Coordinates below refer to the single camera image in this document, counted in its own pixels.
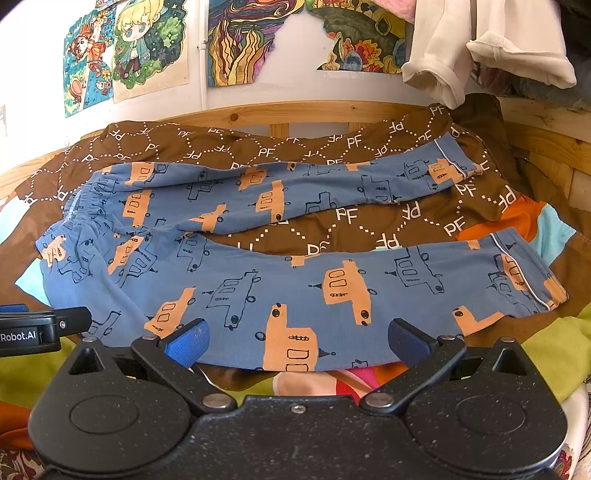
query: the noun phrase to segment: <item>orange fabric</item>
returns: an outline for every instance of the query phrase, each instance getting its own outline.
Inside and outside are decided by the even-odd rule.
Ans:
[[[378,381],[380,385],[384,385],[385,383],[389,382],[393,378],[403,374],[408,367],[404,365],[402,362],[394,362],[391,364],[386,365],[378,365],[377,367],[372,367],[374,370],[375,379]]]
[[[0,401],[0,449],[33,450],[27,433],[31,410]]]
[[[536,202],[522,195],[507,207],[498,222],[480,223],[462,230],[456,235],[456,240],[478,240],[512,226],[526,242],[531,242],[538,232],[538,217],[544,205],[545,202]]]

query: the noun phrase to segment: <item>white piping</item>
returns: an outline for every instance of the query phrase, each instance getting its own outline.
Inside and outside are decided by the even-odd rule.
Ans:
[[[440,152],[443,154],[443,156],[445,157],[445,159],[446,159],[446,160],[447,160],[447,161],[448,161],[450,164],[452,164],[452,165],[453,165],[453,166],[456,168],[456,170],[462,174],[462,177],[464,177],[464,180],[466,180],[466,179],[468,178],[468,175],[466,174],[466,172],[464,172],[464,171],[463,171],[463,170],[462,170],[460,167],[458,167],[458,166],[456,165],[456,163],[455,163],[454,161],[450,160],[450,159],[448,158],[448,156],[447,156],[447,155],[445,155],[445,152],[444,152],[444,151],[443,151],[443,149],[441,148],[441,145],[439,145],[439,143],[437,143],[437,138],[435,138],[433,141],[435,142],[435,144],[437,145],[437,148],[438,148],[438,149],[439,149],[439,151],[440,151]]]
[[[496,246],[499,248],[499,250],[501,250],[501,252],[503,252],[507,257],[509,257],[510,259],[513,260],[513,262],[515,262],[515,265],[517,265],[517,268],[519,268],[519,271],[521,273],[521,277],[523,278],[523,281],[525,282],[525,285],[527,285],[527,288],[530,290],[530,293],[534,296],[534,298],[539,301],[544,307],[546,307],[546,310],[548,310],[549,312],[551,311],[550,307],[548,307],[548,304],[542,300],[540,300],[540,298],[535,294],[534,289],[531,288],[530,284],[527,281],[527,278],[525,278],[525,274],[523,273],[523,269],[519,266],[519,264],[517,263],[517,260],[515,258],[513,258],[512,256],[510,256],[504,249],[503,247],[501,247],[501,245],[499,244],[499,242],[496,239],[496,235],[494,233],[489,233],[489,235],[492,237],[492,239],[495,241]]]
[[[207,28],[209,22],[209,0],[199,2],[199,81],[201,89],[201,110],[207,110]]]

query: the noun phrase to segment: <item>painting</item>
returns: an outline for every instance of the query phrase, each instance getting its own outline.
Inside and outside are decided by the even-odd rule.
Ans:
[[[109,8],[111,5],[115,5],[120,1],[121,0],[96,0],[95,8],[97,10],[103,10],[104,8]]]
[[[118,7],[115,103],[189,82],[185,0],[130,0]]]
[[[319,70],[400,73],[405,60],[404,20],[370,1],[306,0],[335,40]]]
[[[66,117],[113,96],[112,72],[105,61],[113,47],[115,7],[81,17],[64,40]]]
[[[253,83],[275,33],[304,0],[210,0],[207,86]]]

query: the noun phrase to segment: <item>white pipe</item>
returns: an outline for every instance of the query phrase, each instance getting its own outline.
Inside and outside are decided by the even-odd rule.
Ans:
[[[209,0],[199,2],[199,76],[201,88],[201,110],[207,110],[207,28],[209,22]]]

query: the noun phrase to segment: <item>light blue fabric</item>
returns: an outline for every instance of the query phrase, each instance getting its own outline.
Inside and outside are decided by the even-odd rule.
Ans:
[[[538,217],[538,233],[530,245],[547,265],[551,265],[575,232],[576,230],[558,218],[558,213],[552,206],[546,204]]]
[[[41,303],[50,305],[45,289],[43,288],[43,275],[41,273],[41,260],[36,258],[33,263],[28,266],[25,273],[22,274],[15,285],[22,291],[35,297]]]
[[[12,234],[28,210],[29,204],[18,197],[14,197],[4,206],[0,212],[0,244]]]

